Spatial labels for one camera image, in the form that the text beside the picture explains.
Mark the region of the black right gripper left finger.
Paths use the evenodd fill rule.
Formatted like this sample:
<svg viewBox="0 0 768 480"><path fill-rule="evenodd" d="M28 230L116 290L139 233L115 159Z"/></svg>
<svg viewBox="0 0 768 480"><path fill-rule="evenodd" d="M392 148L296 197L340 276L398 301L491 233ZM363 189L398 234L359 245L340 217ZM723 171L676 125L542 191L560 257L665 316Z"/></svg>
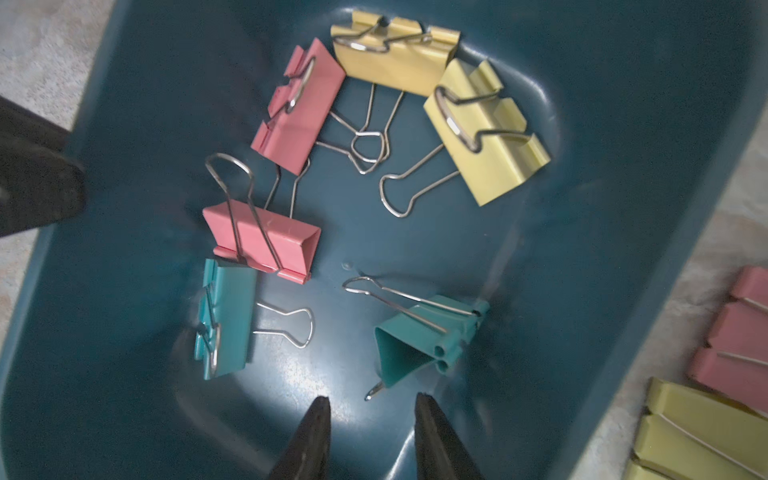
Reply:
<svg viewBox="0 0 768 480"><path fill-rule="evenodd" d="M327 479L330 446L330 400L318 396L308 408L268 479Z"/></svg>

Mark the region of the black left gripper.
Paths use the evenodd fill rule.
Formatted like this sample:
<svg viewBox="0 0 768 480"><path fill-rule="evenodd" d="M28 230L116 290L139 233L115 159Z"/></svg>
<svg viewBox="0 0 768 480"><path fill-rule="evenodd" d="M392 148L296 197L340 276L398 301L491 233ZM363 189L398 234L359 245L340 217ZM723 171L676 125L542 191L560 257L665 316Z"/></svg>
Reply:
<svg viewBox="0 0 768 480"><path fill-rule="evenodd" d="M1 235L72 218L86 205L85 175L65 154L69 131L1 99Z"/></svg>

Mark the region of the teal plastic storage box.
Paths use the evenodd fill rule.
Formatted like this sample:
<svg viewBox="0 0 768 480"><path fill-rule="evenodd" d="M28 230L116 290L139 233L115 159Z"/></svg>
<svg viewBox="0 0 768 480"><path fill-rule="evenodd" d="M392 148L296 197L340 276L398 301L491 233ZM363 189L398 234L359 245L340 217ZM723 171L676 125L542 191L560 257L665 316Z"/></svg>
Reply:
<svg viewBox="0 0 768 480"><path fill-rule="evenodd" d="M292 51L355 10L458 30L551 157L479 206L454 179L398 219L327 148L290 203L322 233L303 285L256 296L310 309L304 349L252 336L206 381L196 296L224 194L205 167L276 173L251 141ZM488 479L565 479L621 384L760 117L763 1L120 1L67 151L87 200L43 229L2 357L7 479L264 479L312 401L331 405L332 479L413 479L416 396L432 394ZM490 311L452 370L428 365L367 401L374 328L397 314L348 293L370 276Z"/></svg>

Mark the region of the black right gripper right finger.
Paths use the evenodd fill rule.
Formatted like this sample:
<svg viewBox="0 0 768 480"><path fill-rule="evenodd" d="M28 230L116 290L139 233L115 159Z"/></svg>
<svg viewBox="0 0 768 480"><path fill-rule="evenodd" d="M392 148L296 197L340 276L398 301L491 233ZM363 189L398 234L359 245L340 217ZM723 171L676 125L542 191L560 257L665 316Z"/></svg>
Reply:
<svg viewBox="0 0 768 480"><path fill-rule="evenodd" d="M417 479L483 479L436 400L418 393L414 445Z"/></svg>

